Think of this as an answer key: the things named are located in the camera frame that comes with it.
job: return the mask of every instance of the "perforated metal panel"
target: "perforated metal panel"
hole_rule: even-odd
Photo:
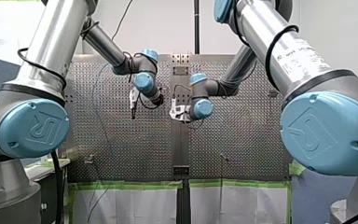
[[[220,78],[232,58],[193,55],[179,63],[188,65],[191,73]],[[189,79],[172,76],[179,63],[171,55],[159,57],[158,84],[165,104],[156,110],[138,105],[132,120],[129,78],[114,75],[110,65],[98,76],[105,65],[99,56],[74,58],[65,92],[73,127],[64,144],[73,159],[69,181],[172,180],[173,161],[189,164],[190,178],[284,180],[288,176],[291,158],[282,145],[279,125],[282,97],[269,96],[274,89],[263,67],[258,65],[237,96],[213,98],[213,115],[187,134],[185,125],[169,119],[171,87],[176,84],[172,82],[187,84]]]
[[[193,56],[191,72],[220,78],[231,58]],[[269,84],[258,63],[237,96],[213,98],[213,115],[189,133],[190,178],[281,180],[288,176],[290,156],[280,137],[282,96]]]
[[[97,56],[78,57],[70,71],[76,144],[70,181],[170,179],[169,108],[147,110],[139,103],[136,119],[131,119],[129,77],[116,76],[110,65],[99,75],[104,65]],[[158,64],[157,82],[165,102],[170,101],[170,71],[168,63]]]

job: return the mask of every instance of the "blue joint cap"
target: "blue joint cap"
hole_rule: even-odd
[[[281,116],[282,140],[307,168],[358,176],[358,101],[334,92],[302,94]]]
[[[229,12],[232,8],[232,0],[214,1],[214,20],[220,23],[226,23],[229,18]]]
[[[208,79],[208,77],[205,75],[205,73],[195,73],[190,77],[190,86],[194,86],[206,79]]]
[[[69,132],[65,109],[47,99],[14,106],[0,119],[0,151],[12,158],[48,155]]]
[[[193,114],[197,119],[206,119],[213,113],[213,104],[210,100],[201,99],[193,107]]]
[[[149,56],[151,59],[153,59],[156,63],[158,63],[158,53],[153,49],[144,49],[142,50],[142,53]]]
[[[142,72],[135,77],[134,81],[136,89],[143,95],[150,93],[153,90],[154,80],[146,72]]]

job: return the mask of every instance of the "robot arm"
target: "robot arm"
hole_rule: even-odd
[[[230,14],[232,2],[227,1],[227,5],[223,5],[224,3],[225,1],[216,1],[215,3],[215,18],[220,22],[230,20],[230,17],[232,17],[232,13]],[[286,20],[290,19],[291,8],[291,5],[287,6],[287,2],[286,5],[281,4],[280,7],[277,7],[278,12]],[[221,10],[226,13],[224,16],[218,15],[218,12]],[[176,105],[176,101],[172,100],[171,118],[182,122],[192,122],[210,117],[214,106],[209,97],[230,97],[237,95],[240,84],[246,79],[251,68],[255,66],[255,59],[256,55],[254,51],[249,46],[243,45],[220,79],[209,79],[203,73],[193,74],[190,78],[192,90],[191,105]]]
[[[154,50],[144,49],[133,57],[126,56],[92,18],[88,18],[83,30],[83,38],[112,64],[115,74],[137,74],[136,89],[154,105],[163,104],[164,97],[156,83],[158,54]]]
[[[96,0],[49,0],[14,80],[0,90],[0,157],[37,158],[55,150],[69,131],[62,92],[66,74],[82,34],[116,74],[138,75],[135,86],[155,105],[162,104],[156,87],[157,53],[144,50],[133,57],[110,40],[90,19],[87,33],[84,23],[94,12]]]
[[[214,15],[246,38],[265,65],[268,80],[284,96],[281,133],[292,156],[321,174],[358,175],[358,76],[332,68],[298,35],[284,18],[291,7],[291,0],[216,0]],[[249,66],[253,53],[240,51],[233,63]],[[233,65],[228,71],[234,71]],[[208,96],[216,93],[211,91],[215,84],[195,74],[190,85],[193,102],[186,107],[187,116],[175,117],[172,109],[173,119],[191,121],[212,114]]]

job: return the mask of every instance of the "sticker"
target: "sticker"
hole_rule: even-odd
[[[308,44],[307,41],[298,39],[296,44],[276,57],[278,64],[293,80],[301,80],[303,77],[319,74],[330,65]]]

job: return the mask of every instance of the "ur logo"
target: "ur logo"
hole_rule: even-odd
[[[55,142],[61,123],[61,119],[38,111],[29,126],[26,140],[51,145]]]
[[[337,143],[334,132],[319,119],[315,109],[309,108],[288,127],[288,132],[297,145],[312,158]]]

